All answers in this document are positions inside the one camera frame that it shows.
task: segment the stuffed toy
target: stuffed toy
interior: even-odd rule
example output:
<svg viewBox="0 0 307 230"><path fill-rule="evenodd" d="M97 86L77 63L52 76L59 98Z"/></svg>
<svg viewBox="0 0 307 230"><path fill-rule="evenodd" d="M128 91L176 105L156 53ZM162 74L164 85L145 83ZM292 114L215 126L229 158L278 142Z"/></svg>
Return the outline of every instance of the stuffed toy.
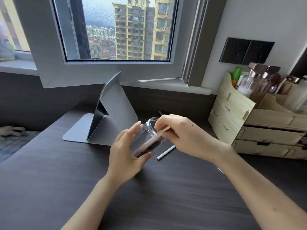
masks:
<svg viewBox="0 0 307 230"><path fill-rule="evenodd" d="M25 131L24 127L13 127L13 126L0 127L0 140L5 140L5 138L2 136L8 136L8 135L21 136L23 131Z"/></svg>
<svg viewBox="0 0 307 230"><path fill-rule="evenodd" d="M10 44L4 23L0 21L0 62L15 60L15 49Z"/></svg>

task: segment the clear plastic jar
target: clear plastic jar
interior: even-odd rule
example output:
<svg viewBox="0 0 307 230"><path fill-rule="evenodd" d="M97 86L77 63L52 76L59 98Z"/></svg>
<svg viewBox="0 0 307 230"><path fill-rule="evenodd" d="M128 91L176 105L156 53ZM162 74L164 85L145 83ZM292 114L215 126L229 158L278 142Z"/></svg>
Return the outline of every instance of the clear plastic jar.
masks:
<svg viewBox="0 0 307 230"><path fill-rule="evenodd" d="M154 128L157 120L158 118L151 118L134 134L130 151L136 158L153 151L166 140Z"/></svg>

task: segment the dark wooden desk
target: dark wooden desk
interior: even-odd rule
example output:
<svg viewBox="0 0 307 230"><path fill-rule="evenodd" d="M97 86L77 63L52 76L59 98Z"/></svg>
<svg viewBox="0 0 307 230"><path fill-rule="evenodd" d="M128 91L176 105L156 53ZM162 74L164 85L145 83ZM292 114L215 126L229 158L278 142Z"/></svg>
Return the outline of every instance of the dark wooden desk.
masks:
<svg viewBox="0 0 307 230"><path fill-rule="evenodd" d="M107 171L109 147L65 142L84 114L70 111L0 164L0 229L56 230ZM174 151L156 156L112 199L101 229L260 229L228 179L209 162ZM307 163L244 156L307 210Z"/></svg>

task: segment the right hand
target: right hand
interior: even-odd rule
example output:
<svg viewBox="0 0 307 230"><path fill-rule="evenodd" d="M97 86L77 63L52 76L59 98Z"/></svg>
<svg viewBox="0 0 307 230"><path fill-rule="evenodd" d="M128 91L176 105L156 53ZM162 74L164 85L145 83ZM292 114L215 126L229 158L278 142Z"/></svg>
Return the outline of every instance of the right hand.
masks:
<svg viewBox="0 0 307 230"><path fill-rule="evenodd" d="M166 125L176 134L166 131L163 136L186 154L217 164L226 154L235 153L230 145L215 139L186 117L163 115L157 120L155 129L159 131Z"/></svg>

